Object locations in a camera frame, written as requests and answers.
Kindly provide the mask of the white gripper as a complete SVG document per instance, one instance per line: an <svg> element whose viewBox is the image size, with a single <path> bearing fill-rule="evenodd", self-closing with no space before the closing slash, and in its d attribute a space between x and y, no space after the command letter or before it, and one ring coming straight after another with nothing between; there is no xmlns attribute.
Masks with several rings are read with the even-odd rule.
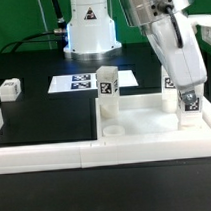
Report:
<svg viewBox="0 0 211 211"><path fill-rule="evenodd" d="M181 12L176 13L175 18L183 40L182 48L177 46L175 30L169 16L151 23L147 38L173 84L181 91L180 101L190 105L196 101L196 94L192 89L206 82L207 71L188 18Z"/></svg>

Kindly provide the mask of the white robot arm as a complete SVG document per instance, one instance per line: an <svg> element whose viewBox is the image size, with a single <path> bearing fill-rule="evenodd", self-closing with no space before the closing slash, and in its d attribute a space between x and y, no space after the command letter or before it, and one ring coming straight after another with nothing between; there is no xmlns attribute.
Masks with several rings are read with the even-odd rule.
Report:
<svg viewBox="0 0 211 211"><path fill-rule="evenodd" d="M119 0L129 26L146 35L185 104L198 98L196 87L207 79L195 27L211 27L211 15L186 15L192 0ZM68 58L102 59L120 48L107 0L70 0Z"/></svg>

